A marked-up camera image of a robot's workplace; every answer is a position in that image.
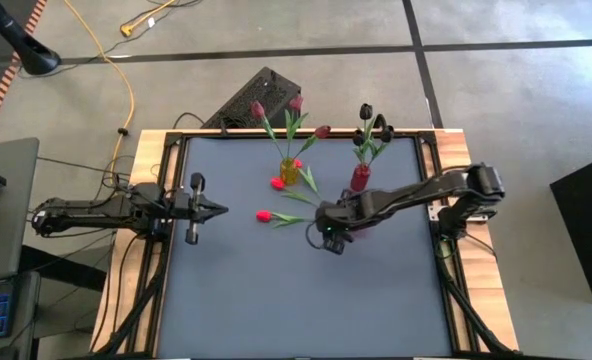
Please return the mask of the black frame support strut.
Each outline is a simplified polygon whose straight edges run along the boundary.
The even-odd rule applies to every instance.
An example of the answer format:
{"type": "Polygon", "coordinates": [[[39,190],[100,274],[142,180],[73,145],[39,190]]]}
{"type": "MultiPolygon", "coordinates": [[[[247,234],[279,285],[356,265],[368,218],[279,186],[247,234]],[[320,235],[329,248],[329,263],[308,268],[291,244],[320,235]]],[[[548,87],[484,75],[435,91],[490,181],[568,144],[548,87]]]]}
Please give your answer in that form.
{"type": "Polygon", "coordinates": [[[486,326],[465,293],[458,287],[456,280],[450,275],[445,261],[450,259],[454,254],[455,246],[447,240],[439,240],[434,245],[434,255],[438,259],[438,272],[442,285],[456,300],[456,303],[464,313],[465,319],[472,325],[474,333],[482,339],[491,353],[512,353],[513,350],[504,345],[486,326]]]}
{"type": "Polygon", "coordinates": [[[94,360],[153,356],[169,248],[168,240],[117,233],[90,346],[94,360]]]}

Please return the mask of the grey-blue table mat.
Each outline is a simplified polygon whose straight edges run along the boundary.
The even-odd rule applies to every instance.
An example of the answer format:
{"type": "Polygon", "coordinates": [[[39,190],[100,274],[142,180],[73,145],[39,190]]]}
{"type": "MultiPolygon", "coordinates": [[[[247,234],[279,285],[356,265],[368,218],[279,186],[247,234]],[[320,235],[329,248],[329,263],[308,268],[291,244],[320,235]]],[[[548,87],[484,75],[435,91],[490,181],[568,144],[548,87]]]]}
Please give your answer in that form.
{"type": "MultiPolygon", "coordinates": [[[[321,199],[348,186],[356,158],[348,139],[302,153],[321,199]]],[[[320,234],[300,223],[273,228],[260,210],[312,219],[315,207],[270,185],[280,156],[268,139],[194,138],[185,170],[201,173],[208,199],[229,211],[170,252],[159,330],[161,358],[399,357],[451,352],[425,208],[397,212],[342,255],[314,248],[320,234]]]]}

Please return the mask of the black stand base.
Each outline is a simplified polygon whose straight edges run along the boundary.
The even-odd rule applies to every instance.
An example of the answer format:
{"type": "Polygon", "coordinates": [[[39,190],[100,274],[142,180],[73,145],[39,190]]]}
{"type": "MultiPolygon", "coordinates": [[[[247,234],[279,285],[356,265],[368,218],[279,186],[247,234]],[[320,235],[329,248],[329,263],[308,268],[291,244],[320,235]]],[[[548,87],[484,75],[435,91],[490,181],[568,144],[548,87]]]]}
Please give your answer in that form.
{"type": "Polygon", "coordinates": [[[14,49],[30,75],[48,74],[61,64],[60,56],[27,33],[1,3],[0,36],[14,49]]]}

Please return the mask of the red glass vase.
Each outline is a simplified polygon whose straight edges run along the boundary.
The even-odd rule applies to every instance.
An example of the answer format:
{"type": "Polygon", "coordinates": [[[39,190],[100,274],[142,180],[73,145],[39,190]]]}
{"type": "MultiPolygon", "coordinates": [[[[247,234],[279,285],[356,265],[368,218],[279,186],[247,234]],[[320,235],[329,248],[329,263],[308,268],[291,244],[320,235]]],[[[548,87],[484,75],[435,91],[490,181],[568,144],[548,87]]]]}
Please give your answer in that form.
{"type": "Polygon", "coordinates": [[[367,164],[358,164],[353,171],[350,181],[350,190],[353,192],[363,191],[369,181],[371,169],[367,164]]]}

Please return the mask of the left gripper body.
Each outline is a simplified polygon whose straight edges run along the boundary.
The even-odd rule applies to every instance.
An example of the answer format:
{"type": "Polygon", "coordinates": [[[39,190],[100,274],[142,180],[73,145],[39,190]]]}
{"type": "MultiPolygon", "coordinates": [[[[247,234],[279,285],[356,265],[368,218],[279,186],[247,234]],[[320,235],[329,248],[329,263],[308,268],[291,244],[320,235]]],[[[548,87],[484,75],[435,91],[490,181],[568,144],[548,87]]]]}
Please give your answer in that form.
{"type": "Polygon", "coordinates": [[[198,225],[204,222],[204,209],[202,195],[205,188],[205,179],[201,173],[192,173],[190,176],[190,189],[192,193],[176,191],[171,200],[169,215],[174,220],[188,220],[185,242],[190,245],[198,243],[198,225]]]}

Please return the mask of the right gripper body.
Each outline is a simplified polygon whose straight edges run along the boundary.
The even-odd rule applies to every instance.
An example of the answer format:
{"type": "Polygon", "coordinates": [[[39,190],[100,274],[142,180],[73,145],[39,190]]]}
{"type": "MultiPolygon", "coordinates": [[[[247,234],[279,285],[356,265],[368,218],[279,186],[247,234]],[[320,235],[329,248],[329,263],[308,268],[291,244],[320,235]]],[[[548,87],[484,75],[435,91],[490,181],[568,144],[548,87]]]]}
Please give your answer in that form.
{"type": "Polygon", "coordinates": [[[323,239],[319,249],[342,255],[345,243],[353,241],[350,233],[368,227],[361,196],[362,193],[343,192],[336,203],[320,203],[315,212],[315,227],[323,239]]]}

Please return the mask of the black perforated computer tower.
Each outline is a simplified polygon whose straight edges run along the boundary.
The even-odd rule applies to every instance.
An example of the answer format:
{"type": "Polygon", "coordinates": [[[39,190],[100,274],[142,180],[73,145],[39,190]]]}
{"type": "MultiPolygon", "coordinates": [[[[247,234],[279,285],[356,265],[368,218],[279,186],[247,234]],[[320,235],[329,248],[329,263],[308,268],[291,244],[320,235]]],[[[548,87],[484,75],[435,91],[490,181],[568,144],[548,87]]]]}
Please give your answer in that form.
{"type": "Polygon", "coordinates": [[[211,129],[261,128],[262,121],[251,112],[253,101],[259,101],[273,128],[284,128],[289,102],[301,94],[301,87],[274,70],[263,67],[239,89],[203,125],[211,129]]]}

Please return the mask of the yellow glass vase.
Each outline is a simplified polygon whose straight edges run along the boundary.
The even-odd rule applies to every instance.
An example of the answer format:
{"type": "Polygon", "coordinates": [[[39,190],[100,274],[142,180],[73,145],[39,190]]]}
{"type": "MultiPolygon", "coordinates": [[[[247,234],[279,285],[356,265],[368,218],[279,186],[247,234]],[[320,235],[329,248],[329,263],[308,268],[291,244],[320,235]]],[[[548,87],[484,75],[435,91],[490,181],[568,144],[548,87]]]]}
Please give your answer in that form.
{"type": "Polygon", "coordinates": [[[280,163],[280,179],[286,186],[295,185],[300,176],[295,159],[286,157],[280,163]]]}

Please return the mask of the grey side desk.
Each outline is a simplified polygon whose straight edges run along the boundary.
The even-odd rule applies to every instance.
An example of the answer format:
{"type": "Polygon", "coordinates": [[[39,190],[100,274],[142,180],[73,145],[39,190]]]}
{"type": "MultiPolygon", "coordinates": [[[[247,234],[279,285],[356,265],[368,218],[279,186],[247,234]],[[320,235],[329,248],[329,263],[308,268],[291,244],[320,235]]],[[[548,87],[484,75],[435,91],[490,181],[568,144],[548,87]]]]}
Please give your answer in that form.
{"type": "Polygon", "coordinates": [[[0,143],[0,279],[18,272],[38,148],[36,138],[0,143]]]}

